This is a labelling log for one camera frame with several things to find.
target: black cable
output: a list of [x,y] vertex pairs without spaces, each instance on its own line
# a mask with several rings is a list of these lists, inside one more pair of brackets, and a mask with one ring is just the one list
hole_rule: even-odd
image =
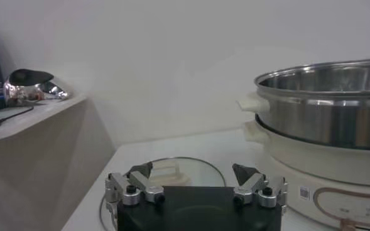
[[5,117],[5,118],[0,119],[0,126],[2,125],[2,123],[3,123],[4,121],[6,121],[6,120],[8,120],[8,119],[10,119],[10,118],[16,117],[16,116],[20,116],[21,114],[24,114],[24,113],[26,113],[26,112],[29,112],[29,111],[31,111],[31,110],[33,110],[33,109],[34,109],[34,107],[33,107],[33,106],[31,106],[31,107],[30,107],[29,109],[27,109],[27,110],[24,110],[24,111],[22,111],[22,112],[19,112],[19,113],[16,113],[16,114],[14,114],[14,115],[7,116],[7,117]]
[[105,199],[105,195],[101,198],[101,202],[99,203],[98,217],[99,217],[99,221],[101,222],[101,225],[102,225],[102,228],[104,229],[104,231],[108,231],[107,226],[104,224],[104,221],[102,219],[102,209],[103,209],[102,205],[104,204],[104,199]]

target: label sticker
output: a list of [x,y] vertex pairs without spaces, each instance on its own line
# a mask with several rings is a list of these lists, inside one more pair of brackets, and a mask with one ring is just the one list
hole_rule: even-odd
[[370,217],[370,208],[366,208],[365,216]]
[[299,197],[304,200],[310,200],[310,189],[305,186],[299,187]]

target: white shelf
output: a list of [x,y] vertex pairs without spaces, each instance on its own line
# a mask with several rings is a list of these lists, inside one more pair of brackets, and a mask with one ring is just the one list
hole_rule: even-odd
[[[68,99],[68,100],[64,100],[60,102],[52,102],[46,105],[35,106],[32,111],[29,111],[27,113],[18,115],[16,117],[13,117],[13,118],[10,118],[4,121],[2,125],[0,126],[0,139],[13,136],[84,100],[85,100],[85,96],[75,95],[71,99]],[[19,108],[9,108],[9,109],[0,110],[0,119],[8,115],[15,114],[19,111],[21,111],[21,109]]]

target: white wall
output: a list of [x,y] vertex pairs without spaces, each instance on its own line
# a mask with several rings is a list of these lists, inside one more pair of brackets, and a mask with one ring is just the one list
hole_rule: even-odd
[[[239,127],[250,115],[235,100],[260,73],[360,58],[370,58],[370,0],[0,0],[4,73],[49,71],[91,105],[79,126],[77,109],[0,142],[0,201],[14,192],[0,230],[58,230],[124,142]],[[63,139],[38,137],[66,120]],[[64,148],[53,156],[52,145]],[[41,197],[42,178],[52,187]]]
[[0,0],[0,57],[87,92],[115,145],[228,129],[260,73],[370,58],[370,0]]

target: stainless steel pot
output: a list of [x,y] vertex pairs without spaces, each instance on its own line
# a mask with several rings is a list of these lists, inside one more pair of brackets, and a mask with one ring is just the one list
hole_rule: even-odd
[[370,60],[319,63],[255,79],[240,101],[265,128],[341,148],[370,149]]

